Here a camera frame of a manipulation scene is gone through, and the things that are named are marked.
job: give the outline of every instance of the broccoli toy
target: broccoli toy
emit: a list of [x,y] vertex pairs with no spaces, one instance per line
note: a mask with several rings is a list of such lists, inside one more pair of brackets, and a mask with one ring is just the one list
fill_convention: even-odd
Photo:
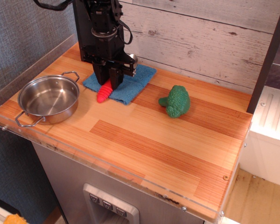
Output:
[[159,99],[159,104],[166,107],[166,112],[171,118],[178,118],[190,108],[190,98],[185,87],[175,85],[169,95]]

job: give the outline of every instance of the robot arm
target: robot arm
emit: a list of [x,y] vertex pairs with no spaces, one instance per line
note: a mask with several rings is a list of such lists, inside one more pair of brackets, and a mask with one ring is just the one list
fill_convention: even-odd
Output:
[[[64,10],[73,0],[51,6],[33,0],[38,6],[55,11]],[[113,90],[122,83],[124,75],[134,76],[137,57],[124,52],[132,42],[129,27],[120,20],[122,5],[118,0],[76,0],[73,2],[81,59],[92,63],[98,82],[111,80]],[[124,41],[124,27],[130,32]]]

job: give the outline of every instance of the saucepan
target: saucepan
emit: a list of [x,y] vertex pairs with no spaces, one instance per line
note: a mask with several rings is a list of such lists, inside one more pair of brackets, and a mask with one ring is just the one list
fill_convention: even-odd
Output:
[[[77,76],[76,81],[63,76],[69,73]],[[79,78],[75,71],[67,71],[27,83],[18,96],[18,104],[23,111],[15,118],[17,124],[21,127],[34,127],[38,123],[51,125],[69,118],[78,107],[80,90],[76,82]],[[33,119],[33,124],[22,125],[19,122],[19,117],[24,113]]]

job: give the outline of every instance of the white wooden wall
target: white wooden wall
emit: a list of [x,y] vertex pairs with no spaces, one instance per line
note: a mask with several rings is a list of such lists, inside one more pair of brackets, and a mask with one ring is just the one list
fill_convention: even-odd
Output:
[[252,93],[280,15],[280,0],[124,0],[140,61]]

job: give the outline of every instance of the wooden countertop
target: wooden countertop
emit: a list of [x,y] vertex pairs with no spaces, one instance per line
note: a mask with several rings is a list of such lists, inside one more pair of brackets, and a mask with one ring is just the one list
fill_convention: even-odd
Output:
[[[100,170],[174,206],[213,221],[221,211],[252,115],[250,95],[157,69],[129,104],[83,87],[92,65],[81,62],[74,45],[39,76],[76,71],[79,105],[64,122],[19,127],[17,94],[0,107],[0,124],[58,153]],[[158,99],[173,85],[186,87],[191,108],[170,118]],[[31,124],[27,116],[22,123]]]

